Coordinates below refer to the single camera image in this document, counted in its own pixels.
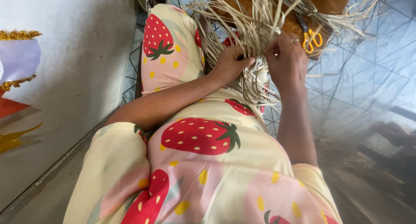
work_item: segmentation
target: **person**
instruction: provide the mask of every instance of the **person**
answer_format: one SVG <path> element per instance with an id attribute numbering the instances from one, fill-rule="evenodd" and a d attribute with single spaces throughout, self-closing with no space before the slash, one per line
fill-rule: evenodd
<path id="1" fill-rule="evenodd" d="M 227 47 L 205 75 L 195 21 L 172 5 L 154 6 L 143 96 L 94 135 L 64 223 L 340 224 L 309 123 L 308 58 L 287 34 L 264 54 L 282 101 L 277 140 L 261 111 L 225 87 L 254 58 Z"/>

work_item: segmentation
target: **wall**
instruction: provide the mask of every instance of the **wall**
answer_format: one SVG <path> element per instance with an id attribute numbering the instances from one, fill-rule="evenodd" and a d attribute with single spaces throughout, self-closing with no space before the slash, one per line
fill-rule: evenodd
<path id="1" fill-rule="evenodd" d="M 121 101 L 134 0 L 0 0 L 0 30 L 36 30 L 37 78 L 3 96 L 32 105 L 0 119 L 0 135 L 43 125 L 0 154 L 0 211 Z"/>

